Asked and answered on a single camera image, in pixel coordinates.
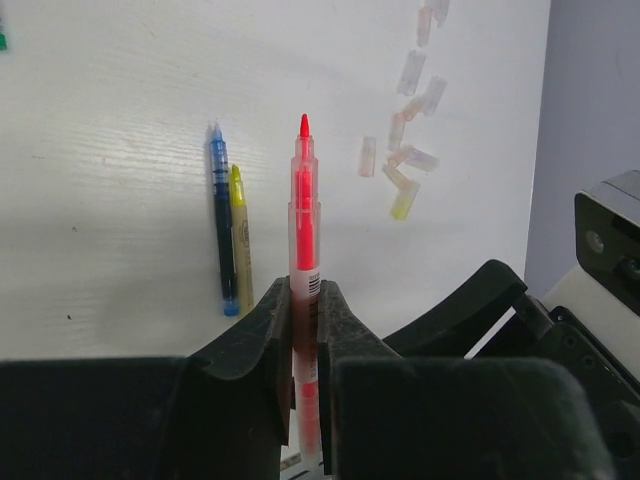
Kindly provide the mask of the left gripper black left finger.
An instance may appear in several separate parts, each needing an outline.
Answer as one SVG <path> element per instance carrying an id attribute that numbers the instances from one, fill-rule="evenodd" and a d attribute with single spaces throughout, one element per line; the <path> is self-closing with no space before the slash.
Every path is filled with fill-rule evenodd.
<path id="1" fill-rule="evenodd" d="M 225 381 L 252 374 L 288 383 L 292 370 L 288 277 L 276 279 L 254 309 L 191 356 L 208 375 Z"/>

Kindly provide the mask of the dark blue pen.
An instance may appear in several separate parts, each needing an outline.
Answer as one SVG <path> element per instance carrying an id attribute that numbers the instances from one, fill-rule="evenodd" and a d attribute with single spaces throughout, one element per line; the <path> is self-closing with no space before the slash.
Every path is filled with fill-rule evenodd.
<path id="1" fill-rule="evenodd" d="M 213 184 L 213 206 L 217 236 L 223 313 L 239 314 L 237 275 L 233 250 L 233 222 L 229 186 L 229 162 L 226 142 L 218 122 L 209 134 L 209 160 Z"/>

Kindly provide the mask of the dark green pen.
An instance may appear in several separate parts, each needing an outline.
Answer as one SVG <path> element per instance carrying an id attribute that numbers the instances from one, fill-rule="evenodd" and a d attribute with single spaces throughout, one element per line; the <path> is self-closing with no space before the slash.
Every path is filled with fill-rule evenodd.
<path id="1" fill-rule="evenodd" d="M 7 36 L 4 28 L 2 16 L 0 17 L 0 51 L 4 52 L 8 49 Z"/>

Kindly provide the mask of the light red pen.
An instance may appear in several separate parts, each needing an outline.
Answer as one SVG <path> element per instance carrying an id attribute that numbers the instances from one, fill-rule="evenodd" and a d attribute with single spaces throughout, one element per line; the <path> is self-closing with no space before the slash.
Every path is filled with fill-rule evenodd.
<path id="1" fill-rule="evenodd" d="M 301 461 L 309 471 L 320 464 L 318 311 L 320 279 L 320 203 L 318 159 L 307 115 L 301 116 L 291 160 L 289 285 L 293 328 L 293 378 Z"/>

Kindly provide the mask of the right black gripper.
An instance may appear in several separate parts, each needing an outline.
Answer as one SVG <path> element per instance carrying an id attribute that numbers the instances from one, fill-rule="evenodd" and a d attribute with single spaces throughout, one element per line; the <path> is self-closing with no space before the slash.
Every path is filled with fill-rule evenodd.
<path id="1" fill-rule="evenodd" d="M 480 357 L 539 357 L 582 385 L 621 479 L 639 477 L 639 381 L 570 310 L 547 310 L 505 263 L 489 260 L 454 292 L 384 338 L 404 358 L 462 357 L 514 306 Z"/>

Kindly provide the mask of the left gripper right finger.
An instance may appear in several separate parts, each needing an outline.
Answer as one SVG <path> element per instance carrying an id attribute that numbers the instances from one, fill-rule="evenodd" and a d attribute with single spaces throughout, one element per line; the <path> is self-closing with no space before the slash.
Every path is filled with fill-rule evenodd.
<path id="1" fill-rule="evenodd" d="M 399 358 L 351 311 L 336 282 L 321 282 L 319 308 L 317 337 L 320 360 Z"/>

